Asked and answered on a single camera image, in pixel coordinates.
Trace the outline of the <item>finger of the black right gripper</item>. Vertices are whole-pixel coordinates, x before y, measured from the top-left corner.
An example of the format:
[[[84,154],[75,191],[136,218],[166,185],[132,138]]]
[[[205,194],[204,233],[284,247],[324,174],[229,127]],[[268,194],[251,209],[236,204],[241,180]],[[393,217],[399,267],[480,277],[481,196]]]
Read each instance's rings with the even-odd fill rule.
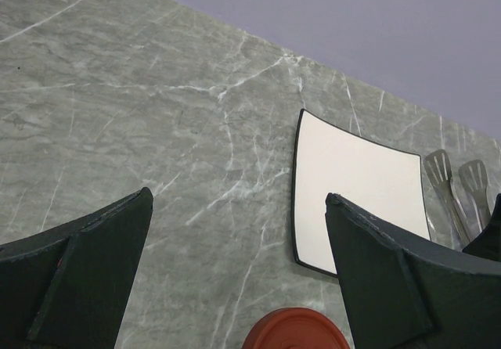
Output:
[[[462,249],[464,254],[500,262],[501,196],[496,196],[492,216],[486,228]]]

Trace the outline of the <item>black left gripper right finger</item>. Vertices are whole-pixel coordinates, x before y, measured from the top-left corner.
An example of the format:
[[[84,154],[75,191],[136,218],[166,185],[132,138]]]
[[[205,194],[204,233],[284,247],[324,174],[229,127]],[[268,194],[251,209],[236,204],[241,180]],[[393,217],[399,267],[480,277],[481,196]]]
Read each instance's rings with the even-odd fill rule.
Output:
[[[497,348],[500,262],[384,221],[337,194],[326,228],[357,348]]]

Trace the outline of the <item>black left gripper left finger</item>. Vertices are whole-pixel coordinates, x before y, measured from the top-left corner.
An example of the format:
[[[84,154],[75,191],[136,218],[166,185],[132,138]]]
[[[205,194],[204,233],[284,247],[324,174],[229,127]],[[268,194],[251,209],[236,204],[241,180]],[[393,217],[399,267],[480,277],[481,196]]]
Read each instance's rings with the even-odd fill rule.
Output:
[[[112,348],[153,214],[144,187],[1,246],[3,348]]]

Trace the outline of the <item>metal serving tongs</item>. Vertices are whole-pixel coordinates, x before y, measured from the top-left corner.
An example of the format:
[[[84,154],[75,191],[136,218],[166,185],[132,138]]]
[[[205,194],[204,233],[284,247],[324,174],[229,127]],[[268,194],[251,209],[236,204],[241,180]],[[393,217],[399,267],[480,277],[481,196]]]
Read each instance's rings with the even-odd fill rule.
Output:
[[[469,245],[486,229],[491,217],[485,163],[479,159],[467,161],[453,172],[449,155],[444,149],[438,149],[424,157],[424,170],[453,223],[461,246]]]

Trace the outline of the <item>red container lid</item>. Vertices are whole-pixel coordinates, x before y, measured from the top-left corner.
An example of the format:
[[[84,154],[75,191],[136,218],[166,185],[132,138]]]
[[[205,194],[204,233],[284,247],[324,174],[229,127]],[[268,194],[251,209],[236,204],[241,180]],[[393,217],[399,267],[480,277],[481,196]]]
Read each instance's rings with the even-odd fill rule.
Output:
[[[309,308],[280,308],[259,319],[243,349],[349,349],[343,333],[325,315]]]

